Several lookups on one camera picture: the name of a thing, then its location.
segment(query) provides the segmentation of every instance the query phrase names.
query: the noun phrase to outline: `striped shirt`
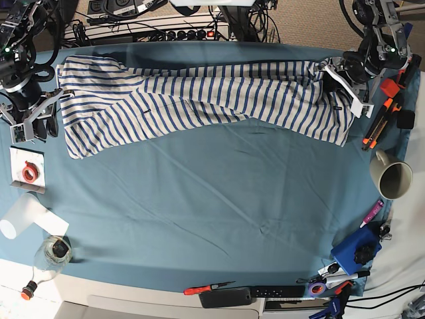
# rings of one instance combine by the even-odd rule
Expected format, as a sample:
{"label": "striped shirt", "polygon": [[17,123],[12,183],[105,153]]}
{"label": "striped shirt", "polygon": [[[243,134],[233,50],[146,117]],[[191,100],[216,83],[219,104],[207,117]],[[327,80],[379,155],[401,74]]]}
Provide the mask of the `striped shirt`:
{"label": "striped shirt", "polygon": [[68,152],[92,156],[114,146],[204,125],[257,118],[343,146],[354,117],[343,92],[324,92],[318,62],[263,62],[183,70],[128,68],[69,56],[58,85]]}

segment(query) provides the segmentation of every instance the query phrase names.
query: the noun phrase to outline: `red tape roll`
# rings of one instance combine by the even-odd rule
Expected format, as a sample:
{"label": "red tape roll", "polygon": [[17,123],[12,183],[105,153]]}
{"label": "red tape roll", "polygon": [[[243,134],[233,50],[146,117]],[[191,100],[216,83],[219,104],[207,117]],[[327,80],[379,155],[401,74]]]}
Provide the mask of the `red tape roll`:
{"label": "red tape roll", "polygon": [[32,184],[37,180],[37,178],[39,178],[39,171],[37,170],[36,165],[32,163],[26,161],[25,164],[27,166],[25,166],[22,170],[22,176],[27,183]]}

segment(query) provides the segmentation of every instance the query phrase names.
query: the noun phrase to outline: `plastic bottle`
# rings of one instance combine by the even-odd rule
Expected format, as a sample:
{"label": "plastic bottle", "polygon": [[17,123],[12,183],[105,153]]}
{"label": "plastic bottle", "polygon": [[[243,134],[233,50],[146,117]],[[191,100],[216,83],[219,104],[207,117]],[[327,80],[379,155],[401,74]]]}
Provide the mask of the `plastic bottle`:
{"label": "plastic bottle", "polygon": [[35,253],[33,277],[28,285],[22,289],[22,298],[30,300],[34,296],[37,286],[60,274],[71,258],[71,247],[63,238],[47,237]]}

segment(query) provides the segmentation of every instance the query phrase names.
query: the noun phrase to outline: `screwdriver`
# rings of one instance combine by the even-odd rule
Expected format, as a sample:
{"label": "screwdriver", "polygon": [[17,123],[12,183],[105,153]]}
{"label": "screwdriver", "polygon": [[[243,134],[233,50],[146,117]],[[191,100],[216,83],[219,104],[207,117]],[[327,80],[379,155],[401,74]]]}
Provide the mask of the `screwdriver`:
{"label": "screwdriver", "polygon": [[209,284],[208,286],[204,287],[195,287],[195,288],[188,288],[183,291],[183,294],[186,296],[192,296],[193,294],[200,294],[204,291],[211,291],[214,289],[218,289],[220,287],[227,286],[228,284],[232,284],[234,281],[228,281],[228,282],[221,282],[220,284]]}

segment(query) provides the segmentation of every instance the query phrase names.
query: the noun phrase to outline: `blue tablecloth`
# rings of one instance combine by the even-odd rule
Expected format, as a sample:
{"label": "blue tablecloth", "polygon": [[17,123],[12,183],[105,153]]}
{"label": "blue tablecloth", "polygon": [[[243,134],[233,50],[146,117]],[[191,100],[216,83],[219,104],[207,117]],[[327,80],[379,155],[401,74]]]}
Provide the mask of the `blue tablecloth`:
{"label": "blue tablecloth", "polygon": [[[339,51],[250,43],[138,43],[63,50],[107,55],[126,66],[185,68],[266,60],[322,60]],[[39,61],[49,53],[39,55]],[[414,109],[419,76],[406,108]],[[43,86],[52,90],[54,82]],[[377,107],[384,101],[379,92]],[[176,132],[83,160],[66,151],[63,127],[46,144],[43,205],[70,223],[78,263],[65,274],[181,292],[191,286],[295,284],[329,262],[379,193],[361,151],[371,121],[355,120],[340,148],[258,120]],[[408,132],[393,127],[382,148],[404,157]],[[0,216],[23,192],[11,183],[7,125],[0,123]],[[382,219],[389,210],[377,217]],[[31,265],[43,232],[0,236],[0,258]]]}

